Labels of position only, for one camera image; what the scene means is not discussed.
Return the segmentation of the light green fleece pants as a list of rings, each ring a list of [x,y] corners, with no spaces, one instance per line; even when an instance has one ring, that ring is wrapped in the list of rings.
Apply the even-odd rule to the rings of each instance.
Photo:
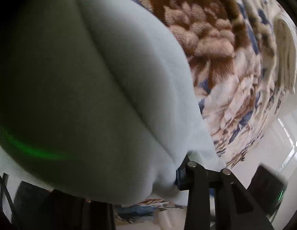
[[[0,0],[2,170],[112,204],[185,204],[186,156],[224,167],[154,15],[132,0]]]

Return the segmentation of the folded white cloth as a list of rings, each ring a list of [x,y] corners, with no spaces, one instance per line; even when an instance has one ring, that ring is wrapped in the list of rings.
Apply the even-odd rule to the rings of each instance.
[[[277,45],[278,79],[291,94],[295,94],[297,79],[297,27],[286,12],[275,17],[274,33]]]

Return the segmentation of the floral fleece bed blanket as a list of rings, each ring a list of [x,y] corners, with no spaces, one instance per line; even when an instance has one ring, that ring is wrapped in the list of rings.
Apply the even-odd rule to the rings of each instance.
[[[138,1],[183,48],[216,153],[234,167],[258,145],[287,93],[278,80],[273,0]]]

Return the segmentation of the blue cloth on floor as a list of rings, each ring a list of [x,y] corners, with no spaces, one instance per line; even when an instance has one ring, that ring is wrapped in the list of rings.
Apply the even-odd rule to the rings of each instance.
[[[133,205],[130,207],[122,207],[117,209],[117,215],[128,222],[136,220],[153,219],[155,212],[159,208],[152,206]]]

